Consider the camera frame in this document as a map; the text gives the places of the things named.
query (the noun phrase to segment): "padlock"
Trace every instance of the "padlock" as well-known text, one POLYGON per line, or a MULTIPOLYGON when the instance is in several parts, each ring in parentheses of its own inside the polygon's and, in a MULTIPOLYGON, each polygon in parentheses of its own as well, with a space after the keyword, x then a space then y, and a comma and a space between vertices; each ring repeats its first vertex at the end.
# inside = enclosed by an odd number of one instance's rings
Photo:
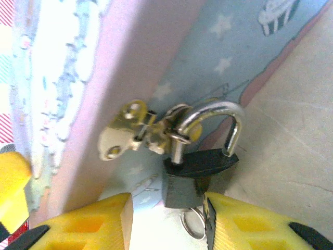
POLYGON ((164 160, 162 197, 165 207, 191 208, 203 204, 211 177, 238 162, 234 154, 244 125, 243 108, 232 102, 213 100, 188 111, 168 132, 172 138, 171 158, 164 160), (189 131, 202 120, 217 115, 229 115, 233 123, 222 149, 210 149, 184 154, 191 143, 189 131))

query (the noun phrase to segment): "white star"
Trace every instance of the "white star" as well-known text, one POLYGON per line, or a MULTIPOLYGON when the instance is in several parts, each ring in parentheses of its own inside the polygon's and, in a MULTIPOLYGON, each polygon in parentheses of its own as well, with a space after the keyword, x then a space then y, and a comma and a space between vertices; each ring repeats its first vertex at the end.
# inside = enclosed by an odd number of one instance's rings
POLYGON ((170 94, 171 92, 171 83, 167 81, 164 85, 157 86, 153 97, 161 101, 166 95, 170 94))
POLYGON ((143 171, 144 167, 142 166, 142 164, 140 164, 138 167, 136 168, 131 168, 129 173, 127 175, 129 176, 135 176, 139 173, 141 173, 143 171))
POLYGON ((150 200, 151 200, 151 196, 148 196, 147 198, 143 199, 143 200, 140 202, 140 204, 145 204, 145 203, 147 203, 147 202, 150 201, 150 200))
POLYGON ((233 15, 228 17, 223 16, 222 14, 219 15, 217 23, 209 29, 211 33, 216 33, 218 38, 221 38, 222 34, 228 30, 231 30, 231 20, 233 15))
POLYGON ((233 58, 232 57, 229 57, 229 58, 221 58, 220 62, 219 62, 219 65, 217 65, 215 68, 214 68, 214 71, 217 71, 220 75, 223 74, 224 70, 226 68, 229 68, 231 66, 231 60, 233 58))

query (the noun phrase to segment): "padlock body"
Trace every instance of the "padlock body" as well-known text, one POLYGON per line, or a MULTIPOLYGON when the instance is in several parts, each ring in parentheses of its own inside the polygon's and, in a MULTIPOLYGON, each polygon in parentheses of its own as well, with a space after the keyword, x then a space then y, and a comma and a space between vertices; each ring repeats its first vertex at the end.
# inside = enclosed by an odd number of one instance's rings
POLYGON ((170 158, 164 161, 162 197, 165 207, 201 206, 211 177, 239 161, 236 154, 227 157, 221 149, 185 154, 183 159, 180 165, 173 164, 170 158))

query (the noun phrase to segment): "silver shackle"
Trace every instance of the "silver shackle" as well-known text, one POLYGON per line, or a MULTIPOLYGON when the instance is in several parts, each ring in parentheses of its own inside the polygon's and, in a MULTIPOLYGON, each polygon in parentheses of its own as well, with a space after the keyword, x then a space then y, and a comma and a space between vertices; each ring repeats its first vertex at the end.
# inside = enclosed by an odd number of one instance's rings
POLYGON ((239 104, 214 100, 192 108, 177 123, 173 133, 170 135, 172 137, 171 162, 174 164, 181 164, 183 162, 185 145, 191 143, 188 137, 191 128, 206 118, 219 115, 233 117, 233 124, 225 141, 224 148, 222 148, 222 153, 227 157, 231 157, 234 154, 242 126, 244 125, 245 112, 239 104))

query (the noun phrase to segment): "key ring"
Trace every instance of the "key ring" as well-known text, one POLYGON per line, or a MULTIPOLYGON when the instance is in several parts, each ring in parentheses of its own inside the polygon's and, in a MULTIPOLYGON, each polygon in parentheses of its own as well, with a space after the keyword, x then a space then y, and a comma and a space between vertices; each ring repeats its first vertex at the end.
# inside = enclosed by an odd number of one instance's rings
POLYGON ((187 232, 189 235, 191 235, 194 239, 196 239, 196 240, 203 240, 203 239, 206 237, 206 231, 204 231, 204 234, 203 234, 203 235, 198 235, 198 234, 194 233, 194 232, 189 228, 189 226, 188 226, 188 224, 187 224, 187 222, 186 222, 186 220, 185 220, 185 214, 186 214, 187 212, 191 211, 191 210, 192 210, 193 212, 196 213, 196 215, 199 217, 199 219, 200 219, 200 221, 201 221, 201 223, 202 223, 202 225, 203 225, 203 228, 205 228, 203 214, 202 214, 202 212, 201 212, 198 208, 196 208, 196 207, 195 207, 195 208, 191 207, 191 208, 183 209, 183 210, 181 211, 181 222, 182 222, 182 225, 183 225, 184 229, 186 230, 186 232, 187 232))

